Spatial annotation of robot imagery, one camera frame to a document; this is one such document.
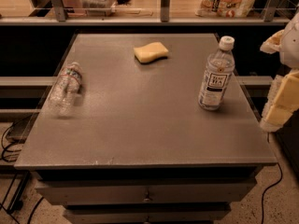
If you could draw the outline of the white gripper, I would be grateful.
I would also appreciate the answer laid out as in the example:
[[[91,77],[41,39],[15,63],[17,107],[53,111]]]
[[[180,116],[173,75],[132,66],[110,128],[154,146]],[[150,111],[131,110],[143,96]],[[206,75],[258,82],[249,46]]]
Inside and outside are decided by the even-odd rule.
[[[260,51],[273,54],[279,51],[280,62],[291,69],[299,69],[299,13],[286,25],[264,41]],[[276,132],[299,109],[299,71],[291,70],[286,76],[276,75],[264,105],[260,127]]]

